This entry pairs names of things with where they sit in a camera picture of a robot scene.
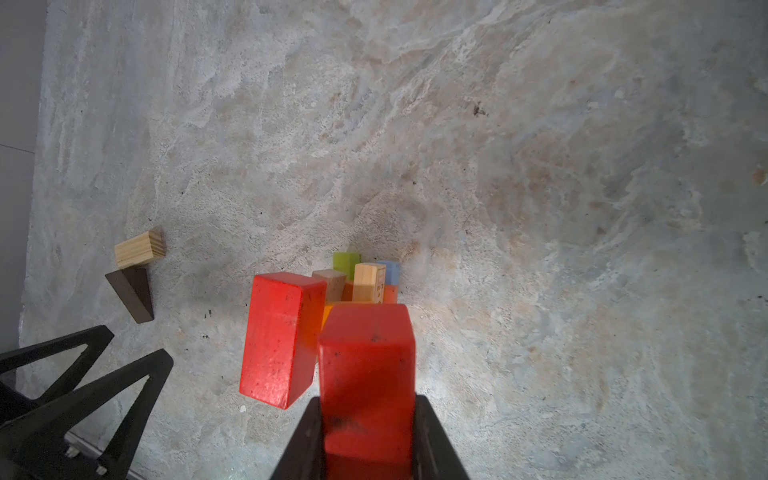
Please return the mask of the green wood block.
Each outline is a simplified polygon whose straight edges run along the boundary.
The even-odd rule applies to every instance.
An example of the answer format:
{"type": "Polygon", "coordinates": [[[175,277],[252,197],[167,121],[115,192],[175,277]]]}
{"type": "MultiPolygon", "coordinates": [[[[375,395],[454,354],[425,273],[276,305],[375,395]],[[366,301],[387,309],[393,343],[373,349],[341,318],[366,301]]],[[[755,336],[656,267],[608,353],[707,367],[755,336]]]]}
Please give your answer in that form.
{"type": "Polygon", "coordinates": [[[332,268],[346,275],[346,281],[354,282],[356,265],[361,262],[359,252],[334,252],[332,258],[332,268]]]}

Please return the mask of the blue wood block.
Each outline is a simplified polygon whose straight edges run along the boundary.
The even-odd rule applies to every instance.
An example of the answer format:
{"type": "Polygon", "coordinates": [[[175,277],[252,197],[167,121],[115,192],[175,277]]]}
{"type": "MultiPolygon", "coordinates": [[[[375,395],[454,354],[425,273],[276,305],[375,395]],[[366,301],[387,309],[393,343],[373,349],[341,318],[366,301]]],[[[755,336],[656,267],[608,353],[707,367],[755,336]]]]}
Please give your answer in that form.
{"type": "Polygon", "coordinates": [[[391,260],[379,260],[377,264],[385,266],[385,284],[398,286],[400,283],[400,263],[391,260]]]}

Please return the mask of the light natural wood block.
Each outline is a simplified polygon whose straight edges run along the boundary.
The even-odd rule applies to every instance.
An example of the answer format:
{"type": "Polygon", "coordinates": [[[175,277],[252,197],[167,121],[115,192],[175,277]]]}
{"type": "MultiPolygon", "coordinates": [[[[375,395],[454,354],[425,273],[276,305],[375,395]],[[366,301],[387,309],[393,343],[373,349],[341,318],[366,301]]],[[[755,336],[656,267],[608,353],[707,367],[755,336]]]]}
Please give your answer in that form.
{"type": "Polygon", "coordinates": [[[156,230],[146,231],[114,247],[119,269],[146,265],[165,257],[163,234],[156,230]]]}

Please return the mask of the yellow orange wood block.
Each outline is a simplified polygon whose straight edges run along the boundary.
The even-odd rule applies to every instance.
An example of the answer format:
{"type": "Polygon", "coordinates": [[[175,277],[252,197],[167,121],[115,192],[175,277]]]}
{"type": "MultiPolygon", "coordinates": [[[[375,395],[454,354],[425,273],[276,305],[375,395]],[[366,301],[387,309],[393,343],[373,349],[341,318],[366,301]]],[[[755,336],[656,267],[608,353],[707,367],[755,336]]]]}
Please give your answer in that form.
{"type": "Polygon", "coordinates": [[[323,317],[322,317],[321,328],[324,328],[324,326],[325,326],[325,324],[326,324],[326,322],[327,322],[327,320],[328,320],[328,317],[329,317],[329,315],[330,315],[330,313],[331,313],[332,309],[333,309],[333,308],[334,308],[336,305],[337,305],[337,303],[336,303],[336,302],[331,302],[331,303],[328,303],[328,304],[326,304],[326,305],[325,305],[325,307],[324,307],[324,312],[323,312],[323,317]]]}

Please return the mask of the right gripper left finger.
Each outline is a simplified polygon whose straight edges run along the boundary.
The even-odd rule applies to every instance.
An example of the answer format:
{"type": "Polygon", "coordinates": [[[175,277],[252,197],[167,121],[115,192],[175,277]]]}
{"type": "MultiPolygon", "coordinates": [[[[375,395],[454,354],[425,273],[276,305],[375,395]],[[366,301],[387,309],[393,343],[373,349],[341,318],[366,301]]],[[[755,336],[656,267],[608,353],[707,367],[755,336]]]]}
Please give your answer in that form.
{"type": "Polygon", "coordinates": [[[319,396],[313,397],[307,404],[270,479],[326,479],[326,454],[319,396]]]}

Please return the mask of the engraved natural wood block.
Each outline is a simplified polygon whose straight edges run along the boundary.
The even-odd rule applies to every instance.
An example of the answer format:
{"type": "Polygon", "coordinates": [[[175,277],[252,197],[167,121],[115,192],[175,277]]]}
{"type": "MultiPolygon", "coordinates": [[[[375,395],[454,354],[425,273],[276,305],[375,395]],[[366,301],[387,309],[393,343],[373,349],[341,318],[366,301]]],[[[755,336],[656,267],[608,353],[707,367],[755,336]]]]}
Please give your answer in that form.
{"type": "Polygon", "coordinates": [[[386,284],[386,266],[381,263],[358,263],[353,281],[353,302],[381,304],[386,284]]]}

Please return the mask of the tan wood block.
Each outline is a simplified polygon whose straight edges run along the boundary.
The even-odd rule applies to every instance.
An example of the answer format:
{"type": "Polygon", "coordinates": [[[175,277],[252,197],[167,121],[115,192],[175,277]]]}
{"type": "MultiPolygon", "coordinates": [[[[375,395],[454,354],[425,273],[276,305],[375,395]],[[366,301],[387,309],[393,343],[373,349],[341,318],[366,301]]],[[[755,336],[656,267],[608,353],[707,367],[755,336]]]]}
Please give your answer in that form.
{"type": "Polygon", "coordinates": [[[335,269],[316,270],[312,272],[311,277],[326,282],[326,303],[339,302],[343,300],[344,289],[347,281],[347,275],[344,272],[335,269]]]}

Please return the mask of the red wood block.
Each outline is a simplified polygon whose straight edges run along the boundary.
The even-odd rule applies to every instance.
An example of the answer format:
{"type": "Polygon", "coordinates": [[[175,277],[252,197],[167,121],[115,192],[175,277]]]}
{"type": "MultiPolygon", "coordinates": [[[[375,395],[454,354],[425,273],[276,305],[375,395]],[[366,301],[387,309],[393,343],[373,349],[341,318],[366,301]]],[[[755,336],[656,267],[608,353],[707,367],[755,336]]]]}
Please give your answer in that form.
{"type": "Polygon", "coordinates": [[[327,283],[288,272],[253,278],[239,391],[286,410],[313,383],[327,283]]]}
{"type": "Polygon", "coordinates": [[[319,361],[328,478],[410,478],[416,342],[407,307],[335,306],[319,361]]]}

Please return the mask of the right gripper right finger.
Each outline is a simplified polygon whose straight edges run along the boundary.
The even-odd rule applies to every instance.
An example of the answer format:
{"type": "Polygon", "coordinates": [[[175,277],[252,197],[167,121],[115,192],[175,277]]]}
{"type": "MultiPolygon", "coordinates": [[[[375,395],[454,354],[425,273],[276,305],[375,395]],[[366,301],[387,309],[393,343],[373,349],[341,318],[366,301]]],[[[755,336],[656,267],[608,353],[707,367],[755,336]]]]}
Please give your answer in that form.
{"type": "Polygon", "coordinates": [[[413,420],[412,478],[469,480],[431,403],[417,395],[413,420]]]}

